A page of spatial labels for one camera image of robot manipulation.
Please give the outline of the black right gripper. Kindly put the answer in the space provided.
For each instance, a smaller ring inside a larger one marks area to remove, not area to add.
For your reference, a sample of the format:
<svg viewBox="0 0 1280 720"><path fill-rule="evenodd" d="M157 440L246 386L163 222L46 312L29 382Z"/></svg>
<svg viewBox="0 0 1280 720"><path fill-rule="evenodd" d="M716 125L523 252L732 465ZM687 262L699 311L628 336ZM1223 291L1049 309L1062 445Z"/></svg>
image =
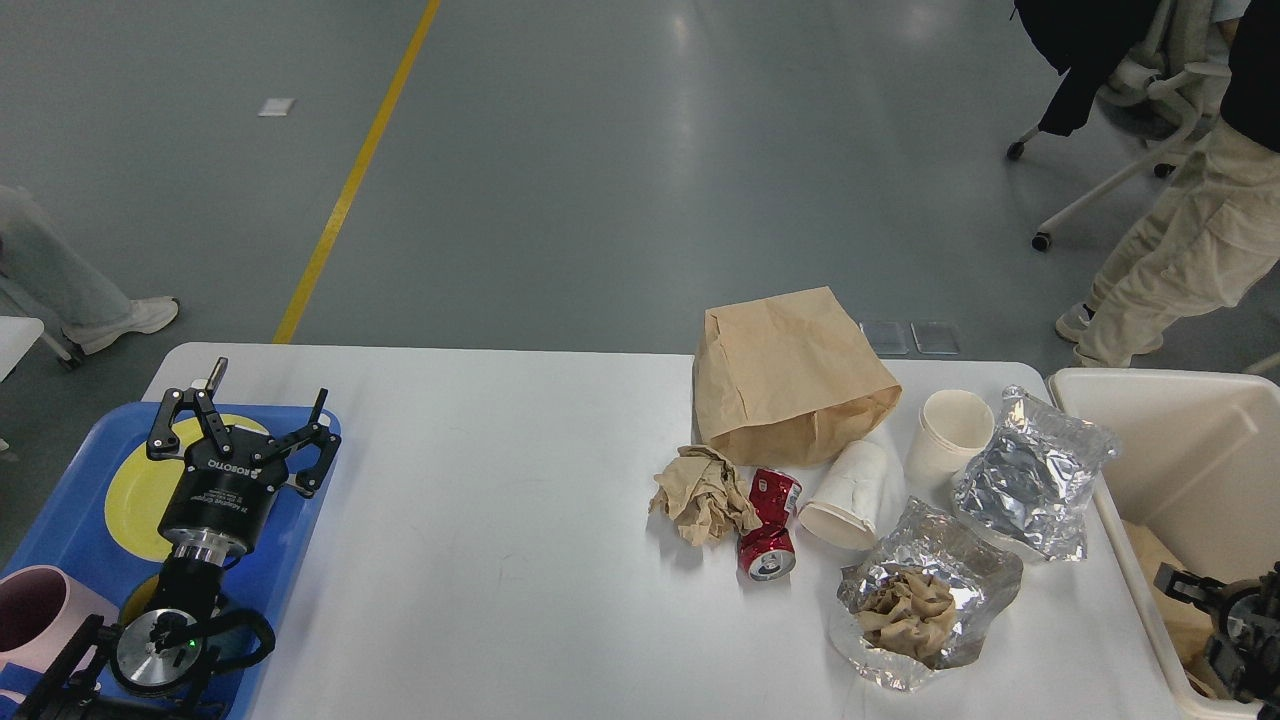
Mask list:
<svg viewBox="0 0 1280 720"><path fill-rule="evenodd" d="M1242 703L1279 705L1279 565L1256 582L1226 584L1161 562L1155 588L1210 611L1216 632L1206 660L1226 693Z"/></svg>

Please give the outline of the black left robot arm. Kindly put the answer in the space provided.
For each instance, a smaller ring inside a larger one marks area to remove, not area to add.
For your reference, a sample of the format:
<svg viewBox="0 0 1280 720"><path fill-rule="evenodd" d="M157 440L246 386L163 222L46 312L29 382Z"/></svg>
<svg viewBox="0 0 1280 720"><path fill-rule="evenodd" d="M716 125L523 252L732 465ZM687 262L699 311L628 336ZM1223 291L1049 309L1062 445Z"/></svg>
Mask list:
<svg viewBox="0 0 1280 720"><path fill-rule="evenodd" d="M5 719L243 719L340 447L310 409L214 395L227 369L86 437L3 573Z"/></svg>

